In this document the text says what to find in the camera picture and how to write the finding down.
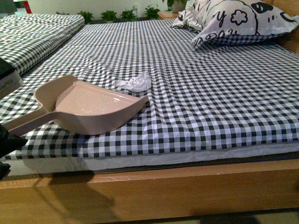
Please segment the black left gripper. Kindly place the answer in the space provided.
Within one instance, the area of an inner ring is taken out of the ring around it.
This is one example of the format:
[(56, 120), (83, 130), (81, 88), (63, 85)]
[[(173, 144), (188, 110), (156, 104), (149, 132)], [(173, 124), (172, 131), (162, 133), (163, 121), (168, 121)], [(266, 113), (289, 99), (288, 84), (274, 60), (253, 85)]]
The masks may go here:
[[(25, 138), (10, 134), (3, 125), (0, 125), (0, 158), (17, 149), (21, 149), (27, 141)], [(9, 164), (0, 162), (0, 180), (9, 173), (9, 169)]]

